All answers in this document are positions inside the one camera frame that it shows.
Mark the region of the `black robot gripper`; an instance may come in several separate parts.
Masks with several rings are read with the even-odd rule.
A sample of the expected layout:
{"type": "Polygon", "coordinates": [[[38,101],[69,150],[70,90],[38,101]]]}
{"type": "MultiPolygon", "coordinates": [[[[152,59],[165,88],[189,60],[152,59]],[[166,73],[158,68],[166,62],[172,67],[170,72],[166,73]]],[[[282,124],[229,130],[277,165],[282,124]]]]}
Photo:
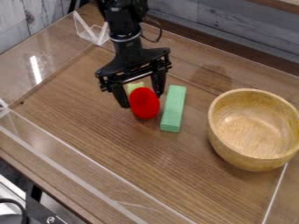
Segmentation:
{"type": "Polygon", "coordinates": [[[98,86],[102,91],[113,93],[121,108],[129,108],[126,92],[121,84],[150,74],[152,88],[157,97],[164,93],[165,73],[172,66],[169,60],[170,49],[142,48],[138,39],[126,43],[113,44],[116,55],[113,59],[96,71],[98,86]]]}

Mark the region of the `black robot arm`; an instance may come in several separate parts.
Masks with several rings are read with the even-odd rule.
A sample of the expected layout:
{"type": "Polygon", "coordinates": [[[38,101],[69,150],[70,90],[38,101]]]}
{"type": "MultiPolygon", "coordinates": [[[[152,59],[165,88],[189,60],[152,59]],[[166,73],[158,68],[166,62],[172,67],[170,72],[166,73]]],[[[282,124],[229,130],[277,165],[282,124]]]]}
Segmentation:
{"type": "Polygon", "coordinates": [[[96,0],[108,24],[114,47],[113,59],[94,72],[101,91],[113,94],[121,108],[130,107],[124,85],[149,76],[153,93],[164,93],[165,74],[172,67],[170,49],[142,48],[141,23],[148,12],[146,0],[96,0]]]}

